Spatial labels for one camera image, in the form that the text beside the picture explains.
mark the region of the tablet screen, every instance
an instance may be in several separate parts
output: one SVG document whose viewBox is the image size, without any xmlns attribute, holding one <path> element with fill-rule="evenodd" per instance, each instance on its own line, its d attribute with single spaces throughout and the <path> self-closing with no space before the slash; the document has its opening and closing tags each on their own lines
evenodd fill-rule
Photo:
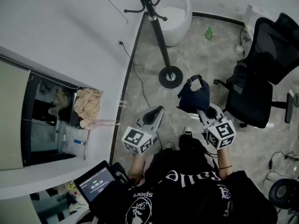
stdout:
<svg viewBox="0 0 299 224">
<path fill-rule="evenodd" d="M 115 180 L 107 168 L 103 168 L 92 177 L 79 184 L 88 201 L 92 201 L 104 188 Z"/>
</svg>

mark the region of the tablet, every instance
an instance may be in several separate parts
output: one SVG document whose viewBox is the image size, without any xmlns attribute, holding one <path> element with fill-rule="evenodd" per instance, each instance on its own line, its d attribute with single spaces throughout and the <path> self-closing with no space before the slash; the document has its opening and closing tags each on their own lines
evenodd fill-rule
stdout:
<svg viewBox="0 0 299 224">
<path fill-rule="evenodd" d="M 115 173 L 106 161 L 101 162 L 81 177 L 74 180 L 78 190 L 90 203 L 104 188 L 116 179 Z"/>
</svg>

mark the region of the coat rack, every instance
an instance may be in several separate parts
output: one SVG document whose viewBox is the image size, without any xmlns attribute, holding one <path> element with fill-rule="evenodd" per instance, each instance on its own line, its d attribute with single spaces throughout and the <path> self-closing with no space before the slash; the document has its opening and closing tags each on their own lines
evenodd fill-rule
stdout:
<svg viewBox="0 0 299 224">
<path fill-rule="evenodd" d="M 183 73 L 178 67 L 172 66 L 169 61 L 165 40 L 159 22 L 159 18 L 161 18 L 163 21 L 167 21 L 167 17 L 162 17 L 158 15 L 153 8 L 154 6 L 157 6 L 160 1 L 161 0 L 158 0 L 155 4 L 153 4 L 151 0 L 140 0 L 142 4 L 141 10 L 135 11 L 135 10 L 125 9 L 124 12 L 141 13 L 145 10 L 145 8 L 147 8 L 149 13 L 149 20 L 154 29 L 156 39 L 158 41 L 158 45 L 161 50 L 163 60 L 165 63 L 165 67 L 159 73 L 159 82 L 163 87 L 168 89 L 173 89 L 178 87 L 182 83 Z"/>
</svg>

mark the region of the dark blue bag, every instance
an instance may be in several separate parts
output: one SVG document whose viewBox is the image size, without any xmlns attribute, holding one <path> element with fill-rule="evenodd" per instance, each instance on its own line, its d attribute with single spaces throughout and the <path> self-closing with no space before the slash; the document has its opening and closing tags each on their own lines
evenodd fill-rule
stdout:
<svg viewBox="0 0 299 224">
<path fill-rule="evenodd" d="M 190 89 L 193 81 L 199 79 L 201 88 L 197 91 Z M 207 112 L 210 106 L 210 88 L 207 82 L 205 82 L 200 75 L 194 75 L 189 78 L 182 90 L 178 94 L 180 99 L 178 108 L 187 112 L 197 114 L 197 110 Z"/>
</svg>

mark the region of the power outlet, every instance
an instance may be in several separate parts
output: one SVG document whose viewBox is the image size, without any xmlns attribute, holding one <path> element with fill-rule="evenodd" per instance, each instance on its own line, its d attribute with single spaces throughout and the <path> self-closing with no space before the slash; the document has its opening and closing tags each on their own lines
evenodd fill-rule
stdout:
<svg viewBox="0 0 299 224">
<path fill-rule="evenodd" d="M 236 5 L 236 6 L 234 6 L 234 10 L 235 11 L 239 11 L 241 8 L 238 6 L 238 5 Z"/>
<path fill-rule="evenodd" d="M 225 7 L 225 3 L 224 3 L 224 2 L 219 2 L 219 3 L 218 3 L 218 6 L 220 6 L 220 7 Z"/>
</svg>

